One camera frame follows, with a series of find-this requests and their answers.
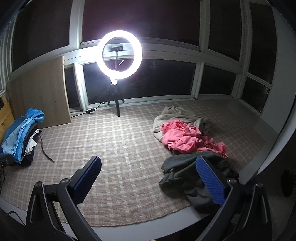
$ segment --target light blue fabric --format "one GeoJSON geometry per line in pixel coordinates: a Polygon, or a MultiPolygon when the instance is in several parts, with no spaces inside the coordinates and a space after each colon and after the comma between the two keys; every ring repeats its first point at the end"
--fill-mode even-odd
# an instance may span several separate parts
{"type": "Polygon", "coordinates": [[[44,113],[37,109],[28,109],[25,116],[15,120],[15,122],[7,129],[3,142],[1,144],[3,153],[1,156],[12,154],[15,162],[22,161],[22,147],[24,145],[24,138],[29,131],[32,124],[35,122],[42,122],[44,120],[44,113]]]}

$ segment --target plaid mat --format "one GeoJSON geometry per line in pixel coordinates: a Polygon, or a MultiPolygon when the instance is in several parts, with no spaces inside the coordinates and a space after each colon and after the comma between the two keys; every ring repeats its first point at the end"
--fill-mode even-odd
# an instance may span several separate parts
{"type": "MultiPolygon", "coordinates": [[[[45,152],[35,149],[30,167],[7,167],[1,197],[27,210],[37,181],[59,183],[82,168],[91,156],[102,160],[102,171],[84,203],[78,207],[91,226],[120,226],[145,222],[190,205],[186,198],[169,198],[159,188],[164,160],[171,155],[153,135],[154,118],[168,105],[190,108],[209,117],[209,135],[224,141],[232,167],[239,171],[262,149],[264,140],[228,110],[229,100],[189,100],[99,110],[73,118],[71,124],[43,129],[45,152]]],[[[61,221],[66,222],[58,207],[61,221]]]]}

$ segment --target illuminated ring light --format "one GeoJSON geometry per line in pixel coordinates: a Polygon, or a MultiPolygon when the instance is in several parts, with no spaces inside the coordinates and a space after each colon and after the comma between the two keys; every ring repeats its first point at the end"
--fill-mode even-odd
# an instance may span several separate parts
{"type": "Polygon", "coordinates": [[[117,80],[130,77],[132,74],[134,74],[137,71],[137,69],[139,68],[139,66],[141,64],[142,57],[143,57],[141,44],[140,44],[139,40],[133,34],[127,32],[127,31],[116,30],[116,31],[106,34],[100,40],[97,47],[98,47],[98,59],[97,59],[98,66],[99,66],[100,70],[105,75],[110,77],[111,83],[113,83],[113,84],[117,84],[117,80]],[[116,71],[113,69],[109,69],[106,66],[106,64],[104,63],[104,59],[103,59],[103,51],[104,51],[105,45],[108,43],[109,40],[111,40],[115,37],[122,37],[122,38],[127,39],[131,43],[133,50],[134,50],[135,56],[134,56],[133,63],[131,64],[131,66],[127,70],[122,71],[122,72],[116,71]]]}

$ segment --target pink clothing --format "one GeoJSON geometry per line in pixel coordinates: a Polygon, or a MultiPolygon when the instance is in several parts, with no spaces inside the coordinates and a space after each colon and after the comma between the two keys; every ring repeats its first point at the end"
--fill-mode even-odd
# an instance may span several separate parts
{"type": "Polygon", "coordinates": [[[201,135],[200,130],[180,120],[174,120],[161,125],[163,144],[169,149],[178,150],[183,154],[196,151],[213,151],[227,158],[224,142],[215,144],[214,139],[201,135]]]}

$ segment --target dark gray clothing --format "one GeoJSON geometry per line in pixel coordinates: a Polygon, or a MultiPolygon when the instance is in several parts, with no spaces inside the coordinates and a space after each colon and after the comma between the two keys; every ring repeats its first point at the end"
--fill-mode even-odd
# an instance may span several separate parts
{"type": "Polygon", "coordinates": [[[185,194],[195,209],[208,212],[207,207],[214,206],[214,203],[196,171],[196,159],[201,156],[206,157],[227,178],[238,178],[238,174],[231,169],[227,159],[212,151],[205,151],[167,158],[161,166],[165,176],[159,185],[170,196],[180,192],[185,194]]]}

